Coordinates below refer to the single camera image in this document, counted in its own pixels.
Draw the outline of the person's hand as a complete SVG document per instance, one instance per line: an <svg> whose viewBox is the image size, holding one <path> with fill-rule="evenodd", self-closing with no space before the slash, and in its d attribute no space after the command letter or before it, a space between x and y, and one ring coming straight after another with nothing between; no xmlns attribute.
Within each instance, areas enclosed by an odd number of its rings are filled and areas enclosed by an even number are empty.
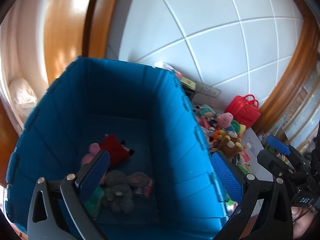
<svg viewBox="0 0 320 240"><path fill-rule="evenodd" d="M293 225L293 239L304 235L315 217L315 209L307 207L291 207L292 219L296 222Z"/></svg>

